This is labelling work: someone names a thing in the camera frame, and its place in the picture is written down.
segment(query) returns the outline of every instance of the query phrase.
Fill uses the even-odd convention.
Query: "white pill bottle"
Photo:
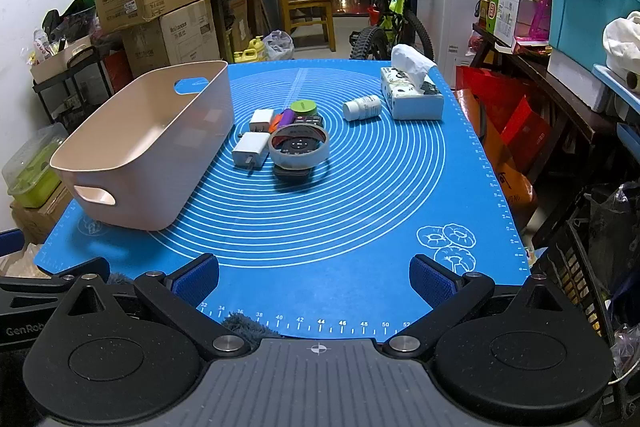
[[[382,111],[382,100],[375,94],[356,98],[351,102],[342,104],[342,114],[347,122],[354,120],[367,120],[379,116]]]

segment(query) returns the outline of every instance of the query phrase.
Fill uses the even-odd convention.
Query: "blue plastic storage box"
[[[606,64],[602,47],[604,28],[640,10],[640,0],[553,0],[549,44],[588,71]]]

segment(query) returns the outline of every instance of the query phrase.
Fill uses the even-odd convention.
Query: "wooden chair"
[[[284,31],[291,35],[293,28],[321,24],[324,40],[329,42],[329,48],[335,52],[334,0],[279,0],[279,2],[284,19]],[[291,10],[304,8],[320,8],[322,10],[321,19],[319,21],[292,22]]]

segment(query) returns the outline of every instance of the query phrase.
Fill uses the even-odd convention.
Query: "blue silicone mat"
[[[412,256],[500,284],[529,273],[491,165],[446,83],[439,122],[382,115],[347,123],[342,103],[380,94],[385,62],[292,60],[229,66],[236,127],[178,219],[161,232],[110,227],[73,201],[36,257],[56,272],[96,256],[136,277],[170,273],[204,252],[220,284],[200,306],[221,319],[241,311],[286,335],[386,340],[430,308],[409,286]],[[310,181],[277,181],[234,167],[231,150],[257,108],[318,104],[331,156]]]

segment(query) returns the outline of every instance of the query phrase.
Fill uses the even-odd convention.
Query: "white refrigerator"
[[[418,19],[429,33],[440,73],[452,87],[456,66],[468,66],[473,60],[467,52],[478,1],[418,0]]]

